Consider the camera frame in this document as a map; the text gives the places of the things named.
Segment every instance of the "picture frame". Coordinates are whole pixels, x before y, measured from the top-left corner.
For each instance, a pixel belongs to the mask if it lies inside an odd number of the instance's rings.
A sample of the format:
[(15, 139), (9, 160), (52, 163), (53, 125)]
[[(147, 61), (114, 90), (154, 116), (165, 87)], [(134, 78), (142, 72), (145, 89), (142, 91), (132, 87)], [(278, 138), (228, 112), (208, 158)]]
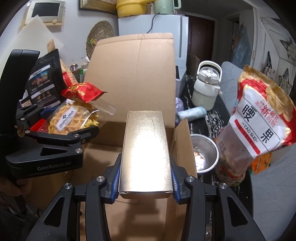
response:
[(116, 0), (78, 0), (79, 10), (117, 14)]

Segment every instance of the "white refrigerator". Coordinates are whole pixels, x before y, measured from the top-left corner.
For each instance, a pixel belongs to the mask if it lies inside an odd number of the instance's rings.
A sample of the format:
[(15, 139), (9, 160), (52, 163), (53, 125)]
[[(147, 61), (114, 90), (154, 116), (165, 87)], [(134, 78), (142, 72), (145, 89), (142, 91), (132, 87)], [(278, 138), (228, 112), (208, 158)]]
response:
[[(119, 35), (145, 34), (152, 25), (154, 14), (118, 19)], [(156, 15), (150, 33), (172, 33), (175, 43), (176, 96), (185, 84), (188, 45), (188, 17), (184, 15)]]

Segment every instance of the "black cable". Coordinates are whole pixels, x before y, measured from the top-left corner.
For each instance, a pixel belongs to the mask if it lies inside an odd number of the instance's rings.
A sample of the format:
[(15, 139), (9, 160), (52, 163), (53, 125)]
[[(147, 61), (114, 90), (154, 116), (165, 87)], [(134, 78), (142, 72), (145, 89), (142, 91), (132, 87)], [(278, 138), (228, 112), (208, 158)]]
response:
[(149, 29), (149, 31), (148, 31), (147, 33), (149, 33), (149, 32), (151, 31), (151, 29), (152, 29), (152, 27), (153, 27), (153, 20), (154, 20), (154, 18), (156, 17), (156, 15), (158, 15), (158, 14), (160, 14), (160, 13), (157, 13), (157, 14), (155, 14), (155, 15), (153, 16), (153, 18), (152, 18), (152, 22), (151, 22), (151, 28)]

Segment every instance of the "green kettle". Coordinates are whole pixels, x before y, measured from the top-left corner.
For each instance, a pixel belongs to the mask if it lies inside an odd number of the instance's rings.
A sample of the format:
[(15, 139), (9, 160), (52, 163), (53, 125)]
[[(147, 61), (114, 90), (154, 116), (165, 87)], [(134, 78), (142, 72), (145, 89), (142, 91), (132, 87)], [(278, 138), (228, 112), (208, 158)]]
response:
[(178, 0), (178, 6), (175, 7), (174, 0), (157, 0), (154, 2), (154, 13), (175, 14), (175, 9), (181, 8), (181, 0)]

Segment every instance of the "gold box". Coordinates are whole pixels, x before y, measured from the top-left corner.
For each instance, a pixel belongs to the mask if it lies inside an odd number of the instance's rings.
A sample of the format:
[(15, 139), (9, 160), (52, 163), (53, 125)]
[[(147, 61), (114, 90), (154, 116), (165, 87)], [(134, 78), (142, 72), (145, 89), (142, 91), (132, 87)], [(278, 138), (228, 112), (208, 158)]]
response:
[(173, 191), (161, 111), (128, 113), (119, 193), (126, 199), (167, 198)]

